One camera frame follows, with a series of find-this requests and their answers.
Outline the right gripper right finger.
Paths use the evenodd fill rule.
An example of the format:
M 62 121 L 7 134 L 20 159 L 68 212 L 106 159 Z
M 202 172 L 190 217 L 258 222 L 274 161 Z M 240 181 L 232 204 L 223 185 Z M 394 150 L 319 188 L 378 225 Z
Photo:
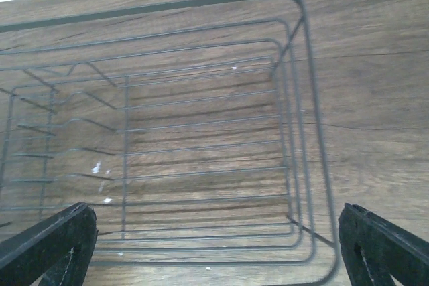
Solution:
M 345 204 L 339 242 L 352 285 L 428 284 L 428 242 L 360 205 Z

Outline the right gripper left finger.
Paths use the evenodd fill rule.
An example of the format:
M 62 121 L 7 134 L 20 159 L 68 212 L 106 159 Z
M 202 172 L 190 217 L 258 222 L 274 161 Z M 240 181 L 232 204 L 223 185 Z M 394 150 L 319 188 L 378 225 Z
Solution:
M 82 285 L 97 235 L 95 211 L 69 206 L 1 242 L 1 284 Z

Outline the wire dish rack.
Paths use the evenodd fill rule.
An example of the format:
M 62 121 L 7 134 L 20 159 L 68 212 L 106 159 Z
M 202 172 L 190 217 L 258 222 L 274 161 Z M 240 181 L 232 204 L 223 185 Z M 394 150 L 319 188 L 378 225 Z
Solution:
M 328 285 L 303 0 L 1 18 L 1 240 L 77 203 L 89 285 Z

